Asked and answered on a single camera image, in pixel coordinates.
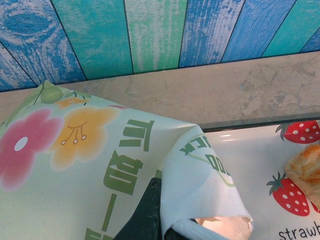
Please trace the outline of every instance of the painted wood panel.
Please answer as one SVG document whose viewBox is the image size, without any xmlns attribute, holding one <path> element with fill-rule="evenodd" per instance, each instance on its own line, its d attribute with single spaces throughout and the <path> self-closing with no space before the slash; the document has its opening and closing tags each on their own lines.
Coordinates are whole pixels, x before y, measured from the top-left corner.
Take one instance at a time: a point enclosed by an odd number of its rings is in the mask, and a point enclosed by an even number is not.
<svg viewBox="0 0 320 240">
<path fill-rule="evenodd" d="M 38 85 L 85 79 L 49 0 L 0 1 L 0 41 Z"/>
<path fill-rule="evenodd" d="M 262 56 L 298 53 L 319 26 L 319 0 L 297 0 Z"/>
<path fill-rule="evenodd" d="M 222 60 L 244 0 L 189 0 L 180 67 Z"/>
<path fill-rule="evenodd" d="M 0 92 L 13 89 L 34 88 L 36 86 L 37 85 L 0 43 Z"/>
<path fill-rule="evenodd" d="M 187 0 L 125 0 L 135 73 L 178 67 Z"/>
<path fill-rule="evenodd" d="M 222 61 L 260 58 L 296 0 L 246 0 Z"/>
<path fill-rule="evenodd" d="M 310 40 L 304 45 L 301 53 L 310 52 L 310 51 L 319 51 L 320 50 L 320 28 L 315 34 L 310 38 Z"/>
<path fill-rule="evenodd" d="M 52 0 L 86 77 L 132 74 L 122 0 Z"/>
</svg>

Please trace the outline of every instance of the printed paper bag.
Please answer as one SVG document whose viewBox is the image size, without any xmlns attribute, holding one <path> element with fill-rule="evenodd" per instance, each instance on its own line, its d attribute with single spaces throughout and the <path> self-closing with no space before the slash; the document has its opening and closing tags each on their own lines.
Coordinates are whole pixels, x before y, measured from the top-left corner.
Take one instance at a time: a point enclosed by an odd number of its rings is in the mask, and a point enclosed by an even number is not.
<svg viewBox="0 0 320 240">
<path fill-rule="evenodd" d="M 44 82 L 0 133 L 0 239 L 110 240 L 161 173 L 163 234 L 240 240 L 252 231 L 195 124 Z"/>
</svg>

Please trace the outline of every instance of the green leaf print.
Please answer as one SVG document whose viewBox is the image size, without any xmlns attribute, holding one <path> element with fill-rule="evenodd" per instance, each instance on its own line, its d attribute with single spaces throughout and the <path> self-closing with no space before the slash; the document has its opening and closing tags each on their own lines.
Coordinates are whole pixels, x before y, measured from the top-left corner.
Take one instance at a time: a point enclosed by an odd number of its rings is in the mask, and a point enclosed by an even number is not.
<svg viewBox="0 0 320 240">
<path fill-rule="evenodd" d="M 54 104 L 62 99 L 63 96 L 64 94 L 59 87 L 54 85 L 46 87 L 46 85 L 44 85 L 44 89 L 41 92 L 40 98 L 41 102 L 44 104 Z"/>
<path fill-rule="evenodd" d="M 84 93 L 84 92 L 81 92 L 81 91 L 75 91 L 78 95 L 82 96 L 82 97 L 85 97 L 87 99 L 90 99 L 91 98 L 91 95 L 88 94 L 88 93 Z"/>
<path fill-rule="evenodd" d="M 66 95 L 64 95 L 65 98 L 71 97 L 74 94 L 73 91 L 68 92 Z"/>
</svg>

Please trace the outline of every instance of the strawberry leaf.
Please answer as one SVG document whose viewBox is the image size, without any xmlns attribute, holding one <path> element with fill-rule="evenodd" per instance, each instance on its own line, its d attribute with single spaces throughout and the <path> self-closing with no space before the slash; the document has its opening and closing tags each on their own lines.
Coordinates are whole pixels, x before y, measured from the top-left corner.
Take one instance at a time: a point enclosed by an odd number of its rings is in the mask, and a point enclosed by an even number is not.
<svg viewBox="0 0 320 240">
<path fill-rule="evenodd" d="M 269 191 L 269 195 L 271 195 L 273 192 L 278 191 L 279 188 L 284 188 L 281 181 L 285 178 L 286 174 L 283 174 L 283 176 L 280 175 L 278 172 L 277 178 L 273 175 L 274 181 L 269 181 L 266 185 L 271 185 L 271 189 Z"/>
<path fill-rule="evenodd" d="M 276 132 L 276 133 L 279 132 L 282 128 L 283 128 L 283 125 L 279 125 L 279 126 L 276 128 L 275 132 Z"/>
</svg>

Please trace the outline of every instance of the pastry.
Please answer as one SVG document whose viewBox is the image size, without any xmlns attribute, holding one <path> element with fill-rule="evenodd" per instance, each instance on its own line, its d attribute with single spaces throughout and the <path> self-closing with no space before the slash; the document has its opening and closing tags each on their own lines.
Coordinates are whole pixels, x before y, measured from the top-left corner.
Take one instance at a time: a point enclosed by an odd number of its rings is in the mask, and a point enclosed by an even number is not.
<svg viewBox="0 0 320 240">
<path fill-rule="evenodd" d="M 320 209 L 320 145 L 308 145 L 284 166 L 286 175 Z"/>
</svg>

